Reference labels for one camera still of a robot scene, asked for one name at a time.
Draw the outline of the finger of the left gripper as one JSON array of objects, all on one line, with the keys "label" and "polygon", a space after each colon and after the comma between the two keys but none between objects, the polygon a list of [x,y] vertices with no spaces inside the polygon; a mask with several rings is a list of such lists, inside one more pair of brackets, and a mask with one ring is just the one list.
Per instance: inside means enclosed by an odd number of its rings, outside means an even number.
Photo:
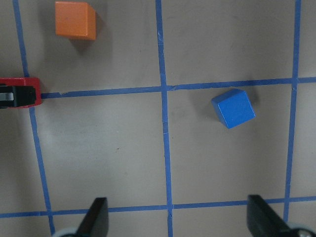
[{"label": "finger of the left gripper", "polygon": [[32,86],[0,86],[0,107],[18,108],[35,104],[36,89]]}]

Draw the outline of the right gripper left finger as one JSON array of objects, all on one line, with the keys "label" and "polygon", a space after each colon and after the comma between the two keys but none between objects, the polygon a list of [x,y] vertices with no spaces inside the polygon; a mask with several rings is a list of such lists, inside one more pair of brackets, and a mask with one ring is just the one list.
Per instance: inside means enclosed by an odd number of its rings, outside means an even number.
[{"label": "right gripper left finger", "polygon": [[109,231],[109,213],[106,197],[94,200],[77,229],[76,237],[106,237]]}]

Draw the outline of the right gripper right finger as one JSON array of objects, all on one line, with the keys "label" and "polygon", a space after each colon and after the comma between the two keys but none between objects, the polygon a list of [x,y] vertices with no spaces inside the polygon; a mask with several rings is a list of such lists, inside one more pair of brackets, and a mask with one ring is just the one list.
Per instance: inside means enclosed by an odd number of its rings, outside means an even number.
[{"label": "right gripper right finger", "polygon": [[247,227],[253,237],[289,237],[291,229],[260,195],[247,198]]}]

